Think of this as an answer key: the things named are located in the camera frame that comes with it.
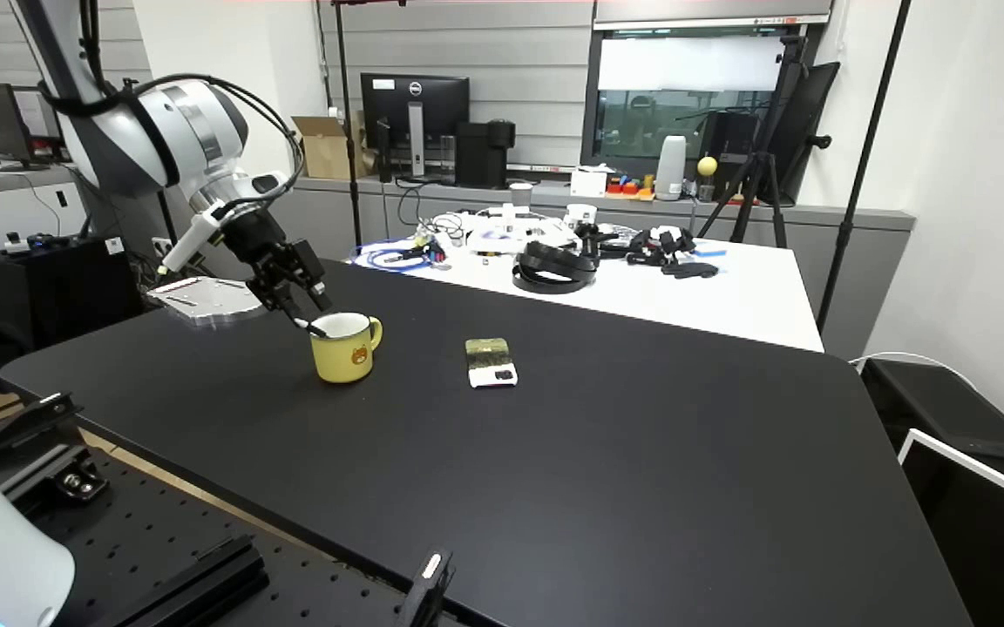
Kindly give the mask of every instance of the yellow cup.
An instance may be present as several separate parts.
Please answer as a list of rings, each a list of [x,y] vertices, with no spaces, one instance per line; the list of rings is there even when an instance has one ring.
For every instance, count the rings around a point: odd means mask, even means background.
[[[355,384],[372,370],[372,351],[384,345],[384,320],[362,313],[328,313],[310,332],[316,376],[328,384]]]

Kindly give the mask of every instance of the monitor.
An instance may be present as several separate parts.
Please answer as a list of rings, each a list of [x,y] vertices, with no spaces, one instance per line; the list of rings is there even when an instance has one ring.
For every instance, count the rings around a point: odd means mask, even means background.
[[[973,621],[1004,625],[1004,475],[917,427],[901,463]]]
[[[0,158],[21,164],[35,159],[32,131],[21,117],[11,84],[0,84]]]
[[[389,151],[407,143],[412,173],[424,173],[424,143],[457,137],[470,123],[470,79],[362,72],[365,146],[379,151],[379,171],[389,171]]]
[[[15,100],[32,138],[59,138],[56,113],[37,88],[15,88]]]

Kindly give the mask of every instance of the window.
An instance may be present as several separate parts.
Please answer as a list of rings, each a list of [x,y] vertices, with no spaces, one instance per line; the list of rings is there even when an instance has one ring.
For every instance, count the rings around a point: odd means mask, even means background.
[[[711,113],[767,113],[785,28],[602,31],[588,84],[582,159],[654,171],[666,137],[702,154]]]

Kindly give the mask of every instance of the wire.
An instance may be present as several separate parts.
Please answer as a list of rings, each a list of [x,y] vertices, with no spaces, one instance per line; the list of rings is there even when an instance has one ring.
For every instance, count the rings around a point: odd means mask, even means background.
[[[157,207],[162,207],[162,221],[163,221],[163,232],[168,232],[168,240],[178,245],[175,211],[168,209],[163,190],[157,190]]]
[[[401,211],[407,195],[423,195],[423,190],[417,190],[417,187],[406,187],[406,190],[401,190],[401,197],[399,197],[399,222],[401,222],[401,225],[416,225],[416,222],[407,222],[406,211]]]
[[[389,240],[389,202],[388,202],[388,183],[379,183],[384,195],[384,238]]]

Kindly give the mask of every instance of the table surface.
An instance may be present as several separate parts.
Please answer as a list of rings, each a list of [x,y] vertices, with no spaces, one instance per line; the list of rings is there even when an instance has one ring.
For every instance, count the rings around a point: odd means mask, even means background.
[[[528,291],[512,287],[512,261],[457,261],[417,267],[416,280],[473,287],[561,307],[602,311],[635,320],[696,327],[802,351],[822,351],[802,267],[792,252],[702,240],[718,265],[715,280],[672,280],[659,267],[602,261],[594,287],[578,291]]]
[[[844,361],[362,267],[331,289],[388,323],[358,385],[313,384],[278,317],[163,313],[4,379],[377,576],[445,546],[449,600],[498,625],[968,625]],[[520,389],[467,385],[484,333]]]

